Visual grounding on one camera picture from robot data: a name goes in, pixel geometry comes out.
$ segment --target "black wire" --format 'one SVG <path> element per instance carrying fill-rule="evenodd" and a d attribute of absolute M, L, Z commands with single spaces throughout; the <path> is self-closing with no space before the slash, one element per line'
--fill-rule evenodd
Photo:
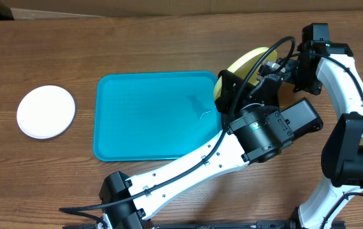
<path fill-rule="evenodd" d="M 285 38 L 280 39 L 278 42 L 276 42 L 272 47 L 270 47 L 262 56 L 261 58 L 253 65 L 253 67 L 251 68 L 251 70 L 248 72 L 248 74 L 246 75 L 244 82 L 241 86 L 241 88 L 238 90 L 237 94 L 235 95 L 232 104 L 230 106 L 230 110 L 228 113 L 228 118 L 227 118 L 227 123 L 230 123 L 233 119 L 233 115 L 234 115 L 234 110 L 237 106 L 238 100 L 241 97 L 241 94 L 243 93 L 243 90 L 248 82 L 248 80 L 250 79 L 250 77 L 252 76 L 252 74 L 257 70 L 257 68 L 261 65 L 261 63 L 266 59 L 266 57 L 271 54 L 275 49 L 277 49 L 280 45 L 282 45 L 284 42 L 286 41 L 291 41 L 292 42 L 292 47 L 290 49 L 290 52 L 288 53 L 287 57 L 288 59 L 290 58 L 290 56 L 293 54 L 294 51 L 294 46 L 295 46 L 295 38 L 292 36 L 287 36 Z M 198 169 L 200 166 L 204 165 L 217 151 L 218 147 L 220 146 L 225 134 L 227 133 L 227 127 L 224 127 L 220 137 L 218 138 L 218 141 L 215 143 L 213 149 L 210 151 L 210 153 L 203 159 L 201 160 L 199 163 L 197 163 L 195 166 L 191 167 L 190 169 L 186 170 L 185 172 L 167 180 L 164 181 L 156 186 L 153 186 L 145 191 L 141 191 L 131 197 L 125 198 L 123 200 L 119 200 L 116 202 L 112 202 L 112 203 L 108 203 L 108 204 L 97 204 L 97 205 L 91 205 L 91 206 L 85 206 L 85 207 L 61 207 L 59 209 L 60 212 L 64 212 L 67 214 L 72 214 L 73 212 L 79 212 L 79 211 L 90 211 L 90 210 L 95 210 L 95 209 L 104 209 L 107 207 L 111 207 L 113 205 L 117 205 L 117 204 L 122 204 L 131 200 L 134 200 L 135 198 L 139 198 L 142 197 L 143 195 L 146 195 L 147 193 L 150 193 L 152 191 L 158 190 L 159 188 L 162 188 L 172 182 L 175 182 L 183 177 L 185 177 L 186 175 L 190 174 L 191 172 L 195 171 L 196 169 Z"/>
<path fill-rule="evenodd" d="M 357 89 L 357 91 L 358 91 L 358 93 L 360 95 L 361 101 L 363 103 L 363 91 L 362 91 L 362 89 L 360 87 L 359 82 L 357 81 L 357 78 L 351 72 L 350 68 L 344 66 L 344 64 L 340 63 L 339 61 L 337 61 L 336 59 L 334 59 L 332 57 L 328 57 L 328 56 L 318 54 L 318 53 L 297 53 L 297 54 L 293 54 L 291 57 L 298 57 L 300 55 L 309 55 L 309 56 L 316 56 L 316 57 L 325 58 L 325 59 L 330 60 L 331 62 L 337 64 L 339 67 L 341 67 L 351 77 L 351 79 L 352 79 L 352 81 L 353 81 L 353 83 L 355 85 L 355 88 Z"/>
<path fill-rule="evenodd" d="M 359 196 L 359 197 L 363 197 L 363 193 L 357 193 L 357 192 L 350 192 L 350 193 L 345 193 L 337 202 L 336 204 L 332 207 L 332 209 L 329 211 L 329 213 L 326 215 L 326 217 L 323 219 L 323 223 L 320 226 L 320 229 L 324 229 L 324 226 L 327 223 L 327 220 L 329 220 L 329 218 L 332 216 L 333 212 L 341 205 L 341 203 L 343 202 L 343 200 L 348 200 L 349 196 Z"/>

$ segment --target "cable clip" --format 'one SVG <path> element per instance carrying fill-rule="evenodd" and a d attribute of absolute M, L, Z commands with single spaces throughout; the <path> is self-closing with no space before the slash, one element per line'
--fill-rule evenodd
<path fill-rule="evenodd" d="M 345 193 L 345 192 L 343 192 L 343 198 L 344 198 L 345 200 L 349 201 L 349 199 L 348 199 L 348 195 L 346 195 L 346 193 Z"/>
<path fill-rule="evenodd" d="M 149 197 L 151 195 L 148 186 L 143 187 L 143 192 L 145 193 L 146 197 Z"/>
<path fill-rule="evenodd" d="M 201 157 L 201 163 L 203 163 L 203 165 L 208 166 L 210 163 L 208 161 L 206 161 L 206 155 L 203 155 Z"/>

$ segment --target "yellow object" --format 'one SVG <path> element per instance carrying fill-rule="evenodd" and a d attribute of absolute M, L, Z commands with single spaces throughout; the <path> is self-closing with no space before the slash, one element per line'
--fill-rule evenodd
<path fill-rule="evenodd" d="M 248 52 L 247 54 L 245 54 L 241 58 L 239 58 L 237 61 L 235 61 L 233 64 L 231 64 L 231 66 L 229 68 L 227 68 L 227 70 L 234 73 L 235 75 L 239 76 L 240 78 L 245 79 L 245 76 L 249 73 L 249 71 L 251 70 L 253 65 L 260 59 L 260 57 L 268 49 L 269 48 L 266 48 L 266 47 L 260 47 L 260 48 L 256 48 L 256 49 Z M 273 51 L 273 52 L 271 52 L 271 54 L 269 54 L 266 57 L 264 62 L 267 60 L 276 62 L 277 56 L 278 56 L 278 53 L 276 51 Z M 248 82 L 254 86 L 258 84 L 258 81 L 257 81 L 258 69 L 259 69 L 259 67 L 248 80 Z M 214 91 L 213 91 L 214 100 L 219 98 L 221 95 L 221 86 L 222 86 L 221 78 L 222 78 L 222 76 L 218 79 L 218 81 L 214 87 Z"/>

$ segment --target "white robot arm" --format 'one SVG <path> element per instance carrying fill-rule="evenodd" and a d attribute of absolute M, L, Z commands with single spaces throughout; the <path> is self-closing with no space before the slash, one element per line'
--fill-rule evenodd
<path fill-rule="evenodd" d="M 220 134 L 221 132 L 200 148 L 161 168 L 130 177 L 128 180 L 132 181 L 132 186 L 129 187 L 129 193 L 135 195 L 193 167 L 210 152 Z M 163 188 L 134 199 L 136 208 L 143 209 L 145 212 L 142 219 L 148 220 L 154 217 L 170 201 L 203 182 L 246 167 L 249 162 L 243 161 L 242 154 L 244 154 L 244 149 L 238 142 L 237 137 L 234 134 L 226 135 L 218 147 L 217 153 L 204 165 Z"/>
<path fill-rule="evenodd" d="M 354 58 L 345 54 L 332 54 L 330 57 L 350 68 L 363 91 L 363 82 L 355 68 Z M 357 112 L 363 116 L 361 97 L 350 75 L 344 69 L 330 60 L 321 58 L 316 75 L 329 93 L 338 119 L 342 114 L 351 112 Z M 301 226 L 307 229 L 319 229 L 329 211 L 345 193 L 362 191 L 363 188 L 360 188 L 360 186 L 342 185 L 340 187 L 334 187 L 330 179 L 323 177 L 310 198 L 299 208 L 299 221 Z M 352 196 L 348 200 L 344 200 L 336 208 L 325 223 L 324 229 L 331 227 L 334 218 L 351 198 Z"/>

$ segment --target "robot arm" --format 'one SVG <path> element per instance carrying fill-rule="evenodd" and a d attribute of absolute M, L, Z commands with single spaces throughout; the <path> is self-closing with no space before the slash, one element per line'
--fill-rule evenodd
<path fill-rule="evenodd" d="M 325 27 L 327 32 L 322 32 L 322 27 Z M 334 44 L 334 50 L 331 50 L 332 43 L 328 41 L 327 24 L 305 27 L 303 38 L 303 44 L 312 43 L 305 41 L 305 38 L 320 41 L 320 44 L 304 45 L 303 50 L 326 54 L 342 63 L 353 73 L 363 92 L 363 82 L 355 68 L 351 50 L 346 44 Z M 339 121 L 322 152 L 322 170 L 325 176 L 298 210 L 300 225 L 307 229 L 321 228 L 325 217 L 345 193 L 363 191 L 363 146 L 360 146 L 360 138 L 363 137 L 362 98 L 350 75 L 330 60 L 321 58 L 315 75 L 326 88 Z M 334 218 L 352 197 L 343 200 L 336 207 L 326 219 L 324 229 L 332 226 Z"/>
<path fill-rule="evenodd" d="M 160 184 L 185 172 L 210 152 L 219 137 L 220 133 L 200 148 L 161 168 L 130 177 L 127 180 L 132 183 L 132 186 L 129 187 L 129 193 L 135 195 L 153 185 Z M 241 158 L 242 154 L 244 154 L 244 149 L 238 142 L 237 137 L 234 134 L 226 135 L 218 147 L 217 153 L 208 162 L 185 177 L 147 195 L 134 199 L 135 207 L 137 209 L 143 209 L 145 216 L 142 219 L 148 220 L 154 217 L 170 201 L 189 191 L 191 188 L 213 177 L 246 167 L 249 162 L 244 162 Z"/>

